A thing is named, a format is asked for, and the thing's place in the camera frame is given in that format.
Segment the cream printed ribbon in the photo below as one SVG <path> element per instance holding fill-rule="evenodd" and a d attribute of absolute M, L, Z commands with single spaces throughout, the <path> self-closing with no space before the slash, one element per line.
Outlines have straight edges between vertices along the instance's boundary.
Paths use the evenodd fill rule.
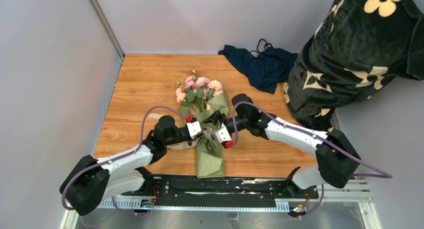
<path fill-rule="evenodd" d="M 162 142 L 169 149 L 184 150 L 196 147 L 201 140 L 212 140 L 214 138 L 214 125 L 202 123 L 196 118 L 193 122 L 187 122 L 180 127 L 170 115 L 152 113 L 147 117 L 156 120 L 152 138 Z"/>

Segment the fake rose stem one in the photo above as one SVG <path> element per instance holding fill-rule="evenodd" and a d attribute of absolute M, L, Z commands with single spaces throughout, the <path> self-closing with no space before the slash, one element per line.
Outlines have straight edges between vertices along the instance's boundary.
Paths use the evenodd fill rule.
<path fill-rule="evenodd" d="M 210 89 L 210 91 L 212 91 L 212 95 L 214 97 L 216 97 L 216 96 L 218 96 L 218 95 L 220 95 L 221 93 L 224 92 L 223 84 L 219 80 L 211 80 L 207 84 L 207 86 Z"/>

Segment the fake rose stem three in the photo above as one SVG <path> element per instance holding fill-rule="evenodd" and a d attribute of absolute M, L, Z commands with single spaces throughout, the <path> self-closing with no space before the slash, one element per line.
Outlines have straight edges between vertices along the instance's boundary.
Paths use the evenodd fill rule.
<path fill-rule="evenodd" d="M 208 78 L 198 76 L 195 70 L 185 79 L 185 101 L 189 106 L 196 107 L 197 112 L 204 112 L 207 108 L 206 103 L 210 94 L 209 82 Z"/>

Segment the wrapping paper sheet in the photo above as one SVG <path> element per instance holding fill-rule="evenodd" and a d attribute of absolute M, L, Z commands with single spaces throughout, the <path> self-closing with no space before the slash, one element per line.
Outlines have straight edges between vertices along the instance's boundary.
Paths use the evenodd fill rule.
<path fill-rule="evenodd" d="M 206 105 L 210 109 L 196 114 L 192 113 L 187 106 L 181 106 L 179 111 L 184 116 L 196 117 L 200 122 L 203 122 L 215 112 L 220 112 L 223 116 L 229 113 L 228 97 L 225 92 L 209 100 Z M 212 136 L 212 132 L 218 128 L 218 123 L 207 123 L 204 128 L 206 135 L 200 136 L 192 143 L 196 151 L 196 176 L 199 179 L 225 177 L 226 170 L 221 150 L 222 145 L 213 139 Z"/>

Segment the fake rose stem two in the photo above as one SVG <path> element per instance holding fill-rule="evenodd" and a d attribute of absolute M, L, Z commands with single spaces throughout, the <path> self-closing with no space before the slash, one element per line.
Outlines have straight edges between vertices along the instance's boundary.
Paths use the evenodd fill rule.
<path fill-rule="evenodd" d="M 175 90 L 176 102 L 180 104 L 186 99 L 186 96 L 187 96 L 186 86 L 182 84 L 180 81 L 177 81 L 175 85 L 176 85 L 176 90 Z"/>

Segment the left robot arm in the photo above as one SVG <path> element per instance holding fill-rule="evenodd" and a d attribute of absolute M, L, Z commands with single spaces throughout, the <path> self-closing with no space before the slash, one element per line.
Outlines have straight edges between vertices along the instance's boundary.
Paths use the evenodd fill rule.
<path fill-rule="evenodd" d="M 153 130 L 134 148 L 93 158 L 82 157 L 59 188 L 62 205 L 70 204 L 80 216 L 91 213 L 102 201 L 127 192 L 142 196 L 154 191 L 154 177 L 146 166 L 159 161 L 168 146 L 197 139 L 203 133 L 202 123 L 192 116 L 177 127 L 172 116 L 162 116 Z"/>

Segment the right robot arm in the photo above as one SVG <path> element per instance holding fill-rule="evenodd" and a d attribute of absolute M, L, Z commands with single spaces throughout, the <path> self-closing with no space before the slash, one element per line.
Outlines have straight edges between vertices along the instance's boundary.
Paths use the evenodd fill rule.
<path fill-rule="evenodd" d="M 306 189 L 321 184 L 342 189 L 359 167 L 360 156 L 340 130 L 325 132 L 289 123 L 258 108 L 244 93 L 236 95 L 232 103 L 232 117 L 217 111 L 201 120 L 204 125 L 216 126 L 211 134 L 222 146 L 234 146 L 232 135 L 248 130 L 255 137 L 291 145 L 316 159 L 313 165 L 296 167 L 283 181 L 282 188 L 290 197 L 298 198 Z"/>

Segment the navy blue cloth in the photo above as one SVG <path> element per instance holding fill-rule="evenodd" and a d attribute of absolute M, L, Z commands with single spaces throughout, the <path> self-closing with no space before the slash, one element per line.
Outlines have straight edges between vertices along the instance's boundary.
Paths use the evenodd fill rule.
<path fill-rule="evenodd" d="M 288 78 L 298 58 L 297 53 L 282 48 L 267 49 L 255 56 L 245 48 L 232 45 L 225 45 L 218 54 L 246 76 L 252 87 L 269 94 L 274 94 L 278 83 Z"/>

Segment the black floral plush blanket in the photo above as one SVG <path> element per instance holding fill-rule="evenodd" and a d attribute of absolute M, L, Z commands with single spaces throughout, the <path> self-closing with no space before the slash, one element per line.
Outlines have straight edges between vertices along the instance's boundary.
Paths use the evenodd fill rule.
<path fill-rule="evenodd" d="M 424 14 L 414 0 L 334 0 L 284 84 L 292 117 L 332 129 L 335 110 L 364 102 L 395 78 L 424 78 Z"/>

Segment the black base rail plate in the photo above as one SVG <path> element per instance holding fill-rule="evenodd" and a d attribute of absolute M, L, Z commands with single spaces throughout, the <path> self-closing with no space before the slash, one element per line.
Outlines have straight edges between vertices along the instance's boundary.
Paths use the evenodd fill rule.
<path fill-rule="evenodd" d="M 150 189 L 131 190 L 122 195 L 157 197 L 157 206 L 240 209 L 274 208 L 277 199 L 304 203 L 319 197 L 316 186 L 291 195 L 282 178 L 155 174 L 150 185 Z"/>

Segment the aluminium frame post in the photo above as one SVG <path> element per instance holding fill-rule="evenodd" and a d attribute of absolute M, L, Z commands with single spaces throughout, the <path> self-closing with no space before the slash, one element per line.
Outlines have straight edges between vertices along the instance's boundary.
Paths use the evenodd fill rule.
<path fill-rule="evenodd" d="M 102 10 L 102 7 L 99 3 L 98 0 L 88 0 L 93 12 L 95 13 L 97 19 L 99 20 L 103 30 L 105 31 L 106 36 L 108 37 L 112 47 L 114 48 L 116 54 L 118 55 L 118 57 L 120 58 L 121 61 L 124 60 L 125 58 L 125 53 L 120 45 L 120 43 L 118 42 L 118 39 L 115 35 L 115 33 L 113 32 L 112 27 L 110 26 L 108 19 L 104 13 L 104 11 Z"/>

